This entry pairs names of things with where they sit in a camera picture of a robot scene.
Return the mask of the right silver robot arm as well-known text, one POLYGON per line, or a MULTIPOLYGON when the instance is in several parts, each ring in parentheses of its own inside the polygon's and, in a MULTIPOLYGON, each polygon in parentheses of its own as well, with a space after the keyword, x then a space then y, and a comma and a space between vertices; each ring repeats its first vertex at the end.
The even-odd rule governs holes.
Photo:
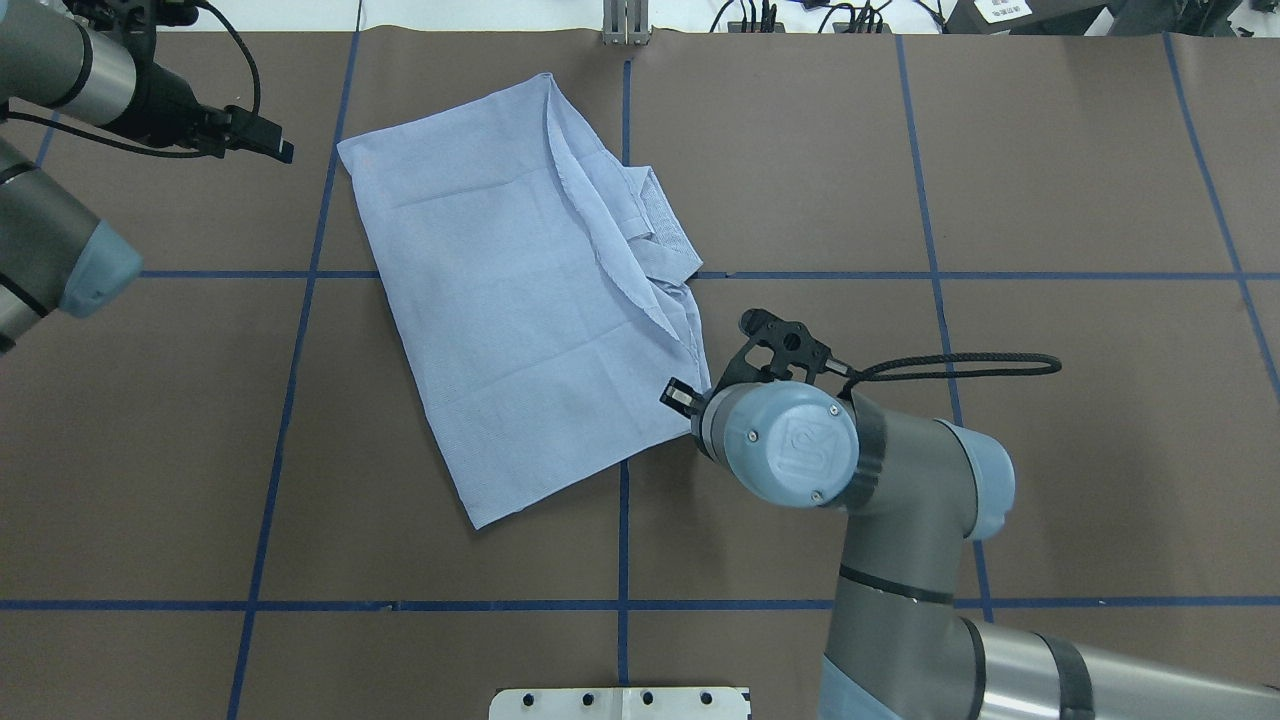
POLYGON ((1275 719, 1277 689, 979 623, 963 546, 998 532, 1015 471, 996 439, 795 380, 668 382, 699 450, 767 502, 847 516, 820 719, 1275 719))

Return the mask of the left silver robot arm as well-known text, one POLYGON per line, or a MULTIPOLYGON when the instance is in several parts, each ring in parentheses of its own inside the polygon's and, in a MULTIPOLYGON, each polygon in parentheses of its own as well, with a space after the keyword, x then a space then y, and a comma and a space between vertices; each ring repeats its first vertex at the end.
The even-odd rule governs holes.
POLYGON ((210 1, 5 1, 3 124, 90 146, 90 178, 59 177, 47 146, 3 141, 3 352, 42 320, 93 315, 143 260, 82 192, 91 181, 152 199, 141 159, 206 161, 253 152, 289 164, 294 145, 262 114, 262 78, 243 35, 210 1), (157 59, 163 29, 211 15, 250 72, 250 99, 214 105, 157 59))

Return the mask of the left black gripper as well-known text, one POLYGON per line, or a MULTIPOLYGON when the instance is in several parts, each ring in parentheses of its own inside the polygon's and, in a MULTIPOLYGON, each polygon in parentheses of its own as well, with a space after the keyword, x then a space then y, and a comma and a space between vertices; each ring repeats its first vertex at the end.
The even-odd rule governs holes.
POLYGON ((160 65, 140 72, 120 114, 120 136, 150 149, 205 150, 219 159, 247 151, 283 164, 294 160, 294 145, 279 124, 236 105, 204 105, 187 81, 160 65))

